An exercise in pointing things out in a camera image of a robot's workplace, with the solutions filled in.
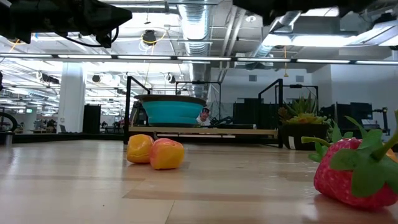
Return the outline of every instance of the plant pot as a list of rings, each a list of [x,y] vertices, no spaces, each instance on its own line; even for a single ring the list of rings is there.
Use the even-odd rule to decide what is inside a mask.
[[[285,124],[280,127],[280,134],[286,148],[296,150],[315,150],[315,144],[301,143],[301,137],[316,137],[326,140],[329,129],[327,124]]]

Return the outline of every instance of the strawberry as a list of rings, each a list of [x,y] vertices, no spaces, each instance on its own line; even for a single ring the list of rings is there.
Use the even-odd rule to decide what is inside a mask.
[[[309,155],[310,159],[320,162],[314,177],[315,189],[356,208],[374,210],[395,204],[398,164],[385,155],[398,141],[398,131],[383,145],[381,130],[367,133],[355,120],[347,118],[359,127],[363,140],[352,138],[352,133],[346,133],[341,139],[336,124],[333,144],[317,138],[302,138],[302,142],[315,141],[317,154]]]

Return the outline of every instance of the wooden floor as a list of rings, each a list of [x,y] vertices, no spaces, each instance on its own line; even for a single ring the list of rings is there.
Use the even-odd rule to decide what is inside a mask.
[[[319,195],[307,152],[185,145],[178,170],[124,160],[121,142],[69,141],[0,148],[1,223],[398,223]]]

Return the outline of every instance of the wooden shelf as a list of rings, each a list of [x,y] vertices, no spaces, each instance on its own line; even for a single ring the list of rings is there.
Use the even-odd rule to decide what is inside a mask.
[[[130,132],[189,133],[189,134],[257,134],[277,136],[277,130],[268,129],[221,129],[221,128],[170,128],[170,127],[130,127]]]

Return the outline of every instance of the teal bowl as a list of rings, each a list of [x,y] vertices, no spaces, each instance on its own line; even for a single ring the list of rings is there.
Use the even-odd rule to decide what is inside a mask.
[[[139,95],[151,126],[194,127],[206,101],[190,96]]]

